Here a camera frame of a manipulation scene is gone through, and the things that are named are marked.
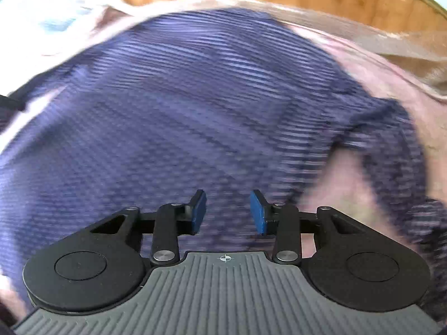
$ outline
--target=crosshair marking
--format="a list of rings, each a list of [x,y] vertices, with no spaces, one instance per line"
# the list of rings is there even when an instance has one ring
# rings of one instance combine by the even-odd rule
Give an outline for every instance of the crosshair marking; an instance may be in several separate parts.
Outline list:
[[[233,257],[230,257],[228,255],[223,255],[223,256],[219,257],[219,259],[223,262],[228,262],[228,261],[231,261],[233,259]]]

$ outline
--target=gray ribbed plate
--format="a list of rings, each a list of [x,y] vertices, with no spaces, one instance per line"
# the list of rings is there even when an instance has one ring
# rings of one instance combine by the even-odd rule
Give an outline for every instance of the gray ribbed plate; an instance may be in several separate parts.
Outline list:
[[[275,264],[262,252],[250,252],[189,253],[177,266],[155,269],[133,298],[111,310],[88,316],[37,310],[16,332],[434,335],[439,330],[415,305],[383,314],[343,307],[316,292],[298,267]]]

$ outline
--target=clothing pile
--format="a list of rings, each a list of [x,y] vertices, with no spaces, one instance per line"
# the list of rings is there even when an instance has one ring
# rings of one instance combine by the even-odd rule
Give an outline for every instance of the clothing pile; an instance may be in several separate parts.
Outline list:
[[[268,14],[162,15],[36,76],[11,97],[60,92],[0,155],[0,266],[23,299],[36,250],[126,206],[208,196],[180,250],[270,250],[249,193],[298,203],[334,148],[361,156],[379,207],[432,266],[424,309],[447,299],[447,211],[395,99],[371,96],[325,50]],[[11,118],[1,112],[2,129]],[[142,255],[147,255],[146,238]]]

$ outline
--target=metal screw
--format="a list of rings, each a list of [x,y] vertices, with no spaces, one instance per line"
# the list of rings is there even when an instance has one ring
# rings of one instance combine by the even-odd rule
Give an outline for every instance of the metal screw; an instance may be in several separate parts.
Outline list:
[[[281,250],[276,254],[276,258],[283,262],[292,262],[298,259],[298,254],[292,250]]]
[[[174,259],[174,257],[174,252],[166,249],[158,250],[154,253],[154,259],[160,262],[170,261],[171,259]]]

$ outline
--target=black circular base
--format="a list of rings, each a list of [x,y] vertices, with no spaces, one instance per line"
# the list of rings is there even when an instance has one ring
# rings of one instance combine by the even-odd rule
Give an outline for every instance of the black circular base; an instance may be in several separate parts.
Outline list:
[[[83,281],[101,274],[107,266],[106,257],[95,252],[74,252],[56,262],[56,272],[66,279]]]
[[[47,310],[88,312],[118,303],[145,273],[139,253],[123,241],[73,235],[28,261],[23,281]]]
[[[348,271],[368,282],[383,282],[399,273],[396,261],[375,252],[362,252],[350,256],[346,261]]]
[[[341,236],[319,249],[308,275],[326,297],[351,309],[387,312],[416,303],[430,283],[430,271],[415,252],[388,238]]]

